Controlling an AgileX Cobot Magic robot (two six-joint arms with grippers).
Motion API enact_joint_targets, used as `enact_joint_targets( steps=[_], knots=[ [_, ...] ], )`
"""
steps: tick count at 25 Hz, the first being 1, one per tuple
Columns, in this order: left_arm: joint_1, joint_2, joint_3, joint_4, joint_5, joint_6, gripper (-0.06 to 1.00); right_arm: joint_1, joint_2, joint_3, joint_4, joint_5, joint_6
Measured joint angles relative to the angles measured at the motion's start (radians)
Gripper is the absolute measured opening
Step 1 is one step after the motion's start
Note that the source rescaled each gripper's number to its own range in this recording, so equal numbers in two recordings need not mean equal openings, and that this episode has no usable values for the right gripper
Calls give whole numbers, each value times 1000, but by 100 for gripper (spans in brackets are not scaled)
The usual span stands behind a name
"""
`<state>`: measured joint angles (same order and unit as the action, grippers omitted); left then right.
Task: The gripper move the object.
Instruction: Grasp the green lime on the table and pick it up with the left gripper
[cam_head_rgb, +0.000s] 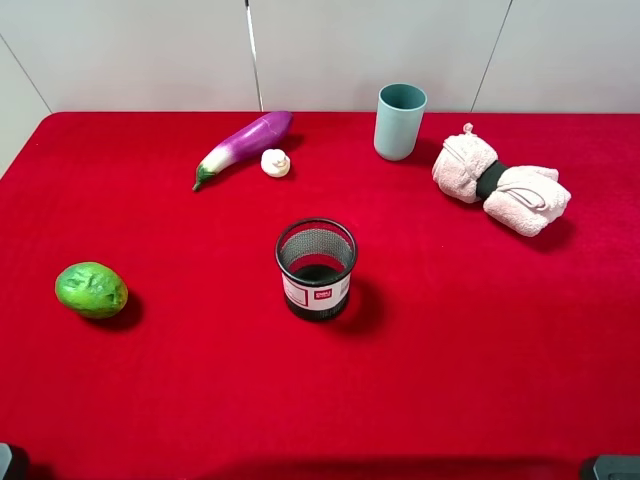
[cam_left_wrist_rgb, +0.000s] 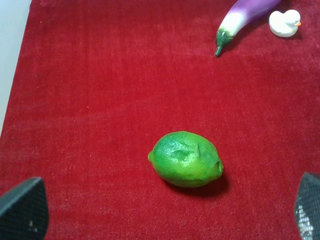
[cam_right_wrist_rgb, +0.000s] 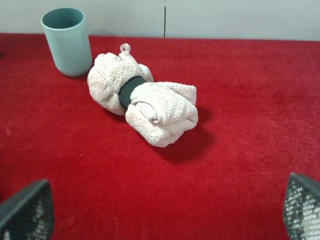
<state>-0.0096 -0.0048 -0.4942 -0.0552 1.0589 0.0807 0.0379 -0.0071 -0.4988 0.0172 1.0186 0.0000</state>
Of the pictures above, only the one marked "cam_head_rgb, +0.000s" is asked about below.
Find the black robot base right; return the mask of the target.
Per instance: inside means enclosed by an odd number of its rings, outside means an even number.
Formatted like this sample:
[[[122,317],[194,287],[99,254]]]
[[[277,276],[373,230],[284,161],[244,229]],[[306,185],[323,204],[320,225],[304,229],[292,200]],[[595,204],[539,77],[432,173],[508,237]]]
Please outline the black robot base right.
[[[599,455],[586,459],[581,480],[640,480],[639,455]]]

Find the black robot base left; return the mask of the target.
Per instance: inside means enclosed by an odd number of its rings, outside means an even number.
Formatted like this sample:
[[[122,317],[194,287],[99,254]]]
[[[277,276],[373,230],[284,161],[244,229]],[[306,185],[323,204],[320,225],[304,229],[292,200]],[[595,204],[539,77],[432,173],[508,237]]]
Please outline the black robot base left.
[[[25,480],[28,468],[29,457],[23,448],[0,444],[0,480]]]

